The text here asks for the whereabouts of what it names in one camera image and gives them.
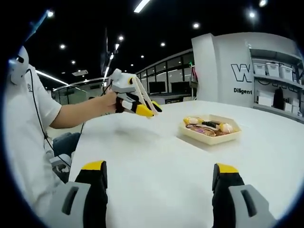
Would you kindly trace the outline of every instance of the jeans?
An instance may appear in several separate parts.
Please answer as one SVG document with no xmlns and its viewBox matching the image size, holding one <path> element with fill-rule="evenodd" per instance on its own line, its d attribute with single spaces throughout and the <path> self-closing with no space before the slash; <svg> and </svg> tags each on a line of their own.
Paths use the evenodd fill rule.
<svg viewBox="0 0 304 228">
<path fill-rule="evenodd" d="M 66 154 L 72 157 L 72 153 L 76 150 L 80 133 L 67 132 L 53 140 L 54 155 L 59 156 Z"/>
</svg>

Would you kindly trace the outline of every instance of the shelf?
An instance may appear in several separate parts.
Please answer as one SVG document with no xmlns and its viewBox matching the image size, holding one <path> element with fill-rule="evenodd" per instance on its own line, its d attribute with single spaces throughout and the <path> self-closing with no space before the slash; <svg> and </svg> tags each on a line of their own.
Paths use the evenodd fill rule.
<svg viewBox="0 0 304 228">
<path fill-rule="evenodd" d="M 292 119 L 292 120 L 295 120 L 297 122 L 304 124 L 304 117 L 300 117 L 295 114 L 292 114 L 292 113 L 289 113 L 289 112 L 286 112 L 286 111 L 283 111 L 283 110 L 280 110 L 280 109 L 277 109 L 274 107 L 269 107 L 269 106 L 261 105 L 261 104 L 253 104 L 253 108 L 261 110 L 261 111 L 277 114 L 277 115 L 280 115 L 280 116 L 283 116 L 283 117 L 286 117 L 286 118 L 289 118 L 289 119 Z"/>
<path fill-rule="evenodd" d="M 279 61 L 283 63 L 289 63 L 291 65 L 301 64 L 301 67 L 303 67 L 302 58 L 296 55 L 255 48 L 249 48 L 249 50 L 252 58 L 267 59 L 269 61 Z"/>
<path fill-rule="evenodd" d="M 268 76 L 268 75 L 255 75 L 255 74 L 253 74 L 253 77 L 255 79 L 261 79 L 261 80 L 265 80 L 265 81 L 272 81 L 272 82 L 276 81 L 276 82 L 279 82 L 279 83 L 282 83 L 285 85 L 292 86 L 297 89 L 304 90 L 304 85 L 300 85 L 299 83 L 292 82 L 292 81 L 284 79 L 284 78 L 273 77 L 273 76 Z"/>
</svg>

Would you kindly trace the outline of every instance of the black ceiling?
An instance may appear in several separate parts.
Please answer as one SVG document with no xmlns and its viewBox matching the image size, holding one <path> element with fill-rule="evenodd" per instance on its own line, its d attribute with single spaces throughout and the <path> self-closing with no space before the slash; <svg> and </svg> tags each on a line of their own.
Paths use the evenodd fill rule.
<svg viewBox="0 0 304 228">
<path fill-rule="evenodd" d="M 118 36 L 124 36 L 111 70 L 120 68 L 130 73 L 191 48 L 191 38 L 206 33 L 267 32 L 297 42 L 303 37 L 297 27 L 301 10 L 293 0 L 269 0 L 264 8 L 258 6 L 259 0 L 151 0 L 140 14 L 135 14 L 140 1 L 65 1 L 55 5 L 54 17 L 46 18 L 25 44 L 30 64 L 67 83 L 83 80 L 71 74 L 77 70 L 88 70 L 86 79 L 101 77 L 105 28 L 109 51 L 113 51 Z M 254 23 L 247 16 L 250 9 L 257 14 Z M 194 22 L 201 24 L 198 30 L 192 28 Z M 66 49 L 59 49 L 60 44 Z M 60 86 L 45 79 L 42 83 L 52 88 Z"/>
</svg>

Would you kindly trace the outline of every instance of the white wall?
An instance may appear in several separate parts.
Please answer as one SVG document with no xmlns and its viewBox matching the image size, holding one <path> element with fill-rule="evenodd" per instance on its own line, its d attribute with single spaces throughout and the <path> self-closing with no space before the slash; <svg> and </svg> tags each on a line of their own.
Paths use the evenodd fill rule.
<svg viewBox="0 0 304 228">
<path fill-rule="evenodd" d="M 218 37 L 206 34 L 194 38 L 192 45 L 200 86 L 199 100 L 252 106 L 253 91 L 252 94 L 234 92 L 235 88 L 249 91 L 253 89 L 249 44 L 252 48 L 299 55 L 292 40 L 266 33 L 236 33 Z"/>
</svg>

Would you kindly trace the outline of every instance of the food tray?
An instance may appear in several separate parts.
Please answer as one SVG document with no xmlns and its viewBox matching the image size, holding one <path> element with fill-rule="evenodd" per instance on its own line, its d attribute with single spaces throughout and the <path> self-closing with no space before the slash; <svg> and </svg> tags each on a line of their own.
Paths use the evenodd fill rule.
<svg viewBox="0 0 304 228">
<path fill-rule="evenodd" d="M 196 139 L 198 141 L 201 141 L 203 143 L 206 143 L 208 145 L 215 145 L 215 144 L 235 140 L 240 136 L 241 131 L 242 131 L 240 129 L 240 127 L 238 126 L 238 124 L 233 119 L 228 119 L 228 118 L 217 116 L 217 115 L 196 115 L 196 116 L 191 116 L 191 117 L 200 117 L 204 121 L 218 121 L 218 122 L 227 123 L 227 124 L 230 124 L 233 127 L 233 129 L 236 131 L 234 133 L 230 133 L 230 134 L 226 134 L 226 135 L 211 137 L 211 136 L 200 134 L 198 132 L 195 132 L 195 131 L 192 131 L 192 130 L 186 128 L 184 122 L 180 123 L 179 131 L 182 134 L 187 135 L 187 136 L 189 136 L 193 139 Z"/>
</svg>

